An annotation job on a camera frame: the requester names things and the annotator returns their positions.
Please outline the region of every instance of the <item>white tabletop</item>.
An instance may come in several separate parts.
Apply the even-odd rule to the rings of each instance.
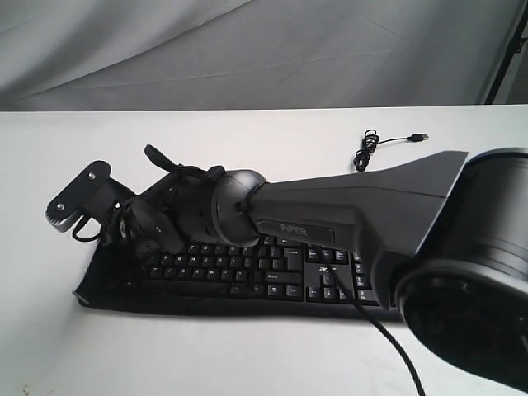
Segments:
[[[383,139],[369,170],[444,149],[528,147],[528,106],[316,111],[0,113],[2,271],[0,394],[413,395],[397,352],[370,325],[314,319],[159,317],[80,307],[71,295],[93,244],[57,233],[48,202],[95,159],[137,192],[163,172],[153,144],[179,163],[252,168],[271,182],[343,174],[363,132]],[[433,356],[403,326],[427,394],[513,396]]]

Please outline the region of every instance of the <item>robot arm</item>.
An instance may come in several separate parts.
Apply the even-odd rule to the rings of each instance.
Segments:
[[[528,393],[528,153],[444,152],[364,174],[267,183],[254,171],[173,164],[143,194],[95,162],[50,202],[59,231],[81,216],[137,255],[190,239],[252,246],[261,234],[359,252],[381,306],[462,370]]]

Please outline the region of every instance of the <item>gray backdrop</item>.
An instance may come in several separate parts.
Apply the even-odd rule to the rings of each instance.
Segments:
[[[525,0],[0,0],[0,109],[482,101]]]

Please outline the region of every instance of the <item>keyboard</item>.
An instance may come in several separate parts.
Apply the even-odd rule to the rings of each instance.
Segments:
[[[346,287],[381,320],[370,267],[354,252],[322,247]],[[156,254],[134,265],[100,244],[74,294],[87,307],[144,314],[360,318],[314,247],[262,237],[255,247],[189,243],[181,254]]]

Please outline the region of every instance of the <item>white table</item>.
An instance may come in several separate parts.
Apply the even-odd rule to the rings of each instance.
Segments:
[[[70,291],[93,244],[55,232],[45,207],[95,159],[142,191],[163,175],[143,155],[146,144],[179,163],[248,167],[276,182],[348,172],[369,128],[383,139],[430,136],[380,146],[375,170],[443,149],[528,147],[527,126],[528,106],[0,114],[0,394],[414,395],[397,352],[366,323],[81,308]],[[430,396],[521,394],[447,365],[403,326],[390,330]]]

